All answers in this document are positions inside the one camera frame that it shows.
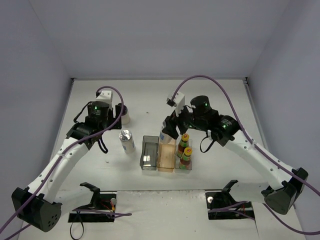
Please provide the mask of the silver-cap white jar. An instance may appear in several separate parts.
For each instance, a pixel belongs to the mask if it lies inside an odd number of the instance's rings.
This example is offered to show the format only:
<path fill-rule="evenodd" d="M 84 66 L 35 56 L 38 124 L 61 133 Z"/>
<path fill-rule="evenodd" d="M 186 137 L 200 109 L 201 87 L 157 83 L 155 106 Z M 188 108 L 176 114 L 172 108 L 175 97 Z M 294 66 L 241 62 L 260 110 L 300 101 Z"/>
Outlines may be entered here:
<path fill-rule="evenodd" d="M 131 154 L 135 151 L 135 142 L 130 130 L 121 130 L 119 133 L 119 139 L 126 154 Z"/>
<path fill-rule="evenodd" d="M 162 122 L 161 130 L 159 133 L 159 140 L 162 144 L 168 144 L 170 141 L 174 140 L 174 129 L 173 125 L 165 120 Z"/>

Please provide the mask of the red sauce bottle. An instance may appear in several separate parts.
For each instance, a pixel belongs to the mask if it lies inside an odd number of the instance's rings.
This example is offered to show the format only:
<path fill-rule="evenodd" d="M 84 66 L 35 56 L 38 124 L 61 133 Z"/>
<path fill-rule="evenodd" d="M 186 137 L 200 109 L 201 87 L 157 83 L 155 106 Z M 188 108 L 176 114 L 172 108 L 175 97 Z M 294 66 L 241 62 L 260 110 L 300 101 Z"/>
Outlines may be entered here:
<path fill-rule="evenodd" d="M 179 168 L 189 170 L 192 166 L 192 148 L 186 147 L 179 160 Z"/>
<path fill-rule="evenodd" d="M 184 153 L 185 148 L 189 147 L 189 138 L 190 136 L 185 133 L 181 136 L 181 139 L 177 145 L 177 156 L 180 158 Z"/>

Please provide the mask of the black-cap white bottle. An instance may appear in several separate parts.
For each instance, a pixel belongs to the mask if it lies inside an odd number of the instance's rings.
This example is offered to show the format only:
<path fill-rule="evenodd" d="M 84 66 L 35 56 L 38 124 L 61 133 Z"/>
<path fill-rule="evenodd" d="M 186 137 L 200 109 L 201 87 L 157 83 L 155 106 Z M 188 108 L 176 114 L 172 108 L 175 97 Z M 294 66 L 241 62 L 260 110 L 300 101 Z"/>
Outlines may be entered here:
<path fill-rule="evenodd" d="M 121 124 L 124 126 L 124 125 L 129 124 L 130 121 L 131 121 L 131 118 L 129 115 L 129 110 L 128 110 L 127 106 L 124 105 L 122 115 L 121 115 Z"/>

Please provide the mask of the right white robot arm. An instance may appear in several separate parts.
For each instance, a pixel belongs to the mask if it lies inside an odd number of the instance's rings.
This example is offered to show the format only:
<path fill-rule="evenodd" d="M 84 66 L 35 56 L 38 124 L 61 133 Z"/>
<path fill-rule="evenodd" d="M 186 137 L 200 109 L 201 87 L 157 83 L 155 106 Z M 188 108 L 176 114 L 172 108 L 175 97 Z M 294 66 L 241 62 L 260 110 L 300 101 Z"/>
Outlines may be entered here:
<path fill-rule="evenodd" d="M 261 195 L 270 209 L 281 215 L 288 213 L 304 189 L 303 181 L 309 176 L 304 168 L 294 169 L 255 144 L 237 120 L 211 108 L 205 95 L 194 97 L 190 101 L 191 106 L 185 105 L 182 93 L 168 97 L 166 103 L 174 111 L 163 121 L 163 135 L 176 140 L 189 129 L 205 132 L 212 143 L 234 152 L 263 177 L 268 187 L 261 191 Z"/>

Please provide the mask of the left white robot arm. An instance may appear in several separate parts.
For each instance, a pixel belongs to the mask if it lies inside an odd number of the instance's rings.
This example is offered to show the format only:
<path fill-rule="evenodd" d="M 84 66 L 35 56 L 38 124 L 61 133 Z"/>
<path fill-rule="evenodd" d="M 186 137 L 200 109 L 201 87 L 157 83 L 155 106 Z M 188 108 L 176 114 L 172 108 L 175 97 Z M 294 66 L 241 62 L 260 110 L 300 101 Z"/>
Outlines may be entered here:
<path fill-rule="evenodd" d="M 103 133 L 122 127 L 122 103 L 112 108 L 107 102 L 90 101 L 85 108 L 85 120 L 73 120 L 62 146 L 40 175 L 27 187 L 16 188 L 11 195 L 16 217 L 43 232 L 50 231 L 62 215 L 63 203 L 57 199 L 57 193 L 77 162 L 94 144 L 107 154 Z"/>

